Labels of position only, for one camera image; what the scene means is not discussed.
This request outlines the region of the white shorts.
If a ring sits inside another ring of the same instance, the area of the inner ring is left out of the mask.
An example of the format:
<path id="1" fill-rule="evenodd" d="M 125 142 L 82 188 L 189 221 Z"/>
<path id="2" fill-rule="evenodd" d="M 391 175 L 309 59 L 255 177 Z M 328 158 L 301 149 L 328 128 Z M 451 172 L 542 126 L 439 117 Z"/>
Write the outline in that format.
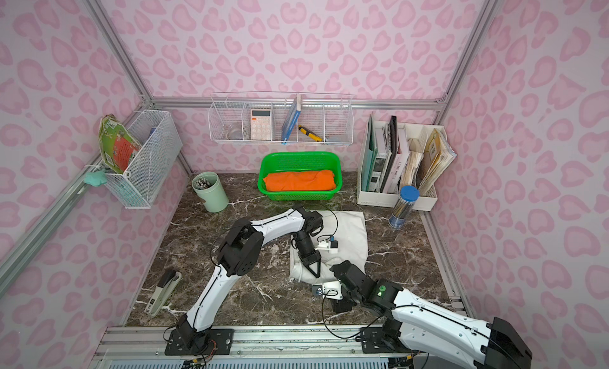
<path id="1" fill-rule="evenodd" d="M 319 235 L 312 238 L 317 248 L 320 242 L 329 238 L 334 233 L 338 241 L 335 253 L 330 250 L 321 250 L 320 277 L 316 278 L 309 270 L 305 269 L 298 257 L 296 248 L 290 249 L 290 278 L 295 282 L 308 283 L 312 285 L 336 281 L 336 277 L 330 271 L 335 264 L 341 264 L 348 260 L 365 272 L 368 258 L 368 238 L 363 212 L 319 210 L 322 215 L 324 227 Z"/>

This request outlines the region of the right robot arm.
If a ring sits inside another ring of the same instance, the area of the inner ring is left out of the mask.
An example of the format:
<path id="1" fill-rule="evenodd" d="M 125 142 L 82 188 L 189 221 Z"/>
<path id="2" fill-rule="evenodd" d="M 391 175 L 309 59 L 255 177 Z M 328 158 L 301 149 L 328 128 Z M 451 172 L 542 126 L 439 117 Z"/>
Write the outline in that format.
<path id="1" fill-rule="evenodd" d="M 382 343 L 420 351 L 466 368 L 530 368 L 533 353 L 503 318 L 468 318 L 422 299 L 401 285 L 374 280 L 346 260 L 330 271 L 347 309 L 358 305 L 384 318 Z"/>

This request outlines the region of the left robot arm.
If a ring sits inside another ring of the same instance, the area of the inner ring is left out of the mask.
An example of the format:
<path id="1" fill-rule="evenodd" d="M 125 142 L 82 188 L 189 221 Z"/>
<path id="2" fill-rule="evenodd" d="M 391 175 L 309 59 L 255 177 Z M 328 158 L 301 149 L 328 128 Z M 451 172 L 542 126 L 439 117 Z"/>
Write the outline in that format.
<path id="1" fill-rule="evenodd" d="M 217 311 L 235 282 L 256 266 L 262 248 L 278 238 L 290 235 L 303 267 L 315 278 L 320 278 L 321 254 L 312 243 L 312 238 L 320 233 L 323 226 L 323 217 L 319 212 L 303 207 L 289 209 L 264 220 L 237 220 L 220 243 L 217 266 L 206 288 L 177 323 L 176 331 L 182 343 L 192 353 L 203 350 Z"/>

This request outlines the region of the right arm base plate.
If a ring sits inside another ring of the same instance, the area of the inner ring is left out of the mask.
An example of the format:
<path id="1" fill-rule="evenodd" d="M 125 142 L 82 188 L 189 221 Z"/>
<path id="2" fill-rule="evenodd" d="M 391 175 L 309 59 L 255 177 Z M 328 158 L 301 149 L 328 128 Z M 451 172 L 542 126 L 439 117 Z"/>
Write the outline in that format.
<path id="1" fill-rule="evenodd" d="M 361 328 L 355 338 L 361 344 L 363 353 L 407 353 L 409 350 L 400 342 L 399 331 L 390 327 Z"/>

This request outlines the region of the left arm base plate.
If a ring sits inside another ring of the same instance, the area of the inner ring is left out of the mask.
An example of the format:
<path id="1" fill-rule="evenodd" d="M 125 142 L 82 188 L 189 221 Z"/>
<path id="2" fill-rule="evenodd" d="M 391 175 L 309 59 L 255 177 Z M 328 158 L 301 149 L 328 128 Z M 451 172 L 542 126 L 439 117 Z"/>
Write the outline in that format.
<path id="1" fill-rule="evenodd" d="M 208 329 L 197 334 L 192 342 L 185 342 L 180 332 L 173 330 L 167 339 L 165 356 L 228 356 L 234 329 Z"/>

